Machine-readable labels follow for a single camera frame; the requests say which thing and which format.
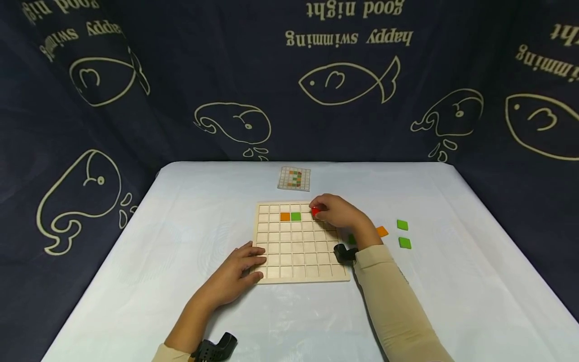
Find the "right hand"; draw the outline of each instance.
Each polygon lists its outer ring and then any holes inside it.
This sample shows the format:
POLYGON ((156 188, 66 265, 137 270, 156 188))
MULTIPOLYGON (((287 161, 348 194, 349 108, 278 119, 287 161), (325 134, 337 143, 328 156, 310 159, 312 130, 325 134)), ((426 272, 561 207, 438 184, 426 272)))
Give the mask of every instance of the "right hand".
POLYGON ((355 228, 369 221, 366 214, 340 196, 325 193, 310 202, 310 208, 321 211, 316 214, 318 220, 327 221, 338 228, 355 228))

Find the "black wrist strap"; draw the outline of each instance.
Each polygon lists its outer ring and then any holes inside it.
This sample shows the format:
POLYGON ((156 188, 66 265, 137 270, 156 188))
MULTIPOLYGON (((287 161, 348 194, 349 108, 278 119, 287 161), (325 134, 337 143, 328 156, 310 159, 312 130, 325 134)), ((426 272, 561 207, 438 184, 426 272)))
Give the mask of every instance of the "black wrist strap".
POLYGON ((344 244, 338 244, 334 247, 334 254, 340 264, 351 265, 352 262, 356 260, 357 252, 358 248, 347 250, 344 244))
POLYGON ((225 332, 217 345, 206 339, 201 342, 197 350, 191 353, 191 358, 195 359, 195 362, 225 361, 231 357, 235 346, 237 346, 237 338, 225 332))

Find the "black wrist device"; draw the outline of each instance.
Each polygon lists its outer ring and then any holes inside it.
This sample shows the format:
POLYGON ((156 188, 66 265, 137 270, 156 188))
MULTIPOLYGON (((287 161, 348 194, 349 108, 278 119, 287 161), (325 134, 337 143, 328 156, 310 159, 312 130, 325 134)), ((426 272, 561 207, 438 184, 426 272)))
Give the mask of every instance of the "black wrist device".
POLYGON ((225 361, 231 357, 236 345, 237 338, 231 333, 225 332, 217 345, 206 339, 203 340, 197 350, 191 353, 191 358, 195 359, 195 362, 225 361))

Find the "table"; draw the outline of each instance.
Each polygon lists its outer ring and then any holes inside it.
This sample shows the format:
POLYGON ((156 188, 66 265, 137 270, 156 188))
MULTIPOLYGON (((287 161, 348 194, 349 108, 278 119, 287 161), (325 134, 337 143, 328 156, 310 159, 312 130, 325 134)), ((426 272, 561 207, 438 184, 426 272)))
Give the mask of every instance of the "table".
MULTIPOLYGON (((456 361, 579 356, 577 322, 450 165, 177 162, 160 171, 43 361, 150 360, 188 298, 251 239, 257 202, 323 192, 390 232, 384 243, 456 361), (282 166, 311 169, 311 192, 277 189, 282 166)), ((225 331, 239 339, 231 361, 383 360, 353 278, 256 286, 216 313, 207 337, 225 331)))

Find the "wooden grid board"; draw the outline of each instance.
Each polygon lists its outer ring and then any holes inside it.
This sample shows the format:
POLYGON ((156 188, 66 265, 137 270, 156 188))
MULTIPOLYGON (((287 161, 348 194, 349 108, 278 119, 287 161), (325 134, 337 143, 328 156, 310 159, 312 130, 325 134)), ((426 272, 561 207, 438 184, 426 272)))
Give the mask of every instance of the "wooden grid board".
POLYGON ((310 169, 297 169, 284 166, 281 168, 277 188, 282 190, 310 191, 310 169))
POLYGON ((340 241, 334 226, 312 218, 308 201, 258 203, 254 246, 267 257, 254 269, 263 273, 259 284, 349 281, 334 254, 340 241))

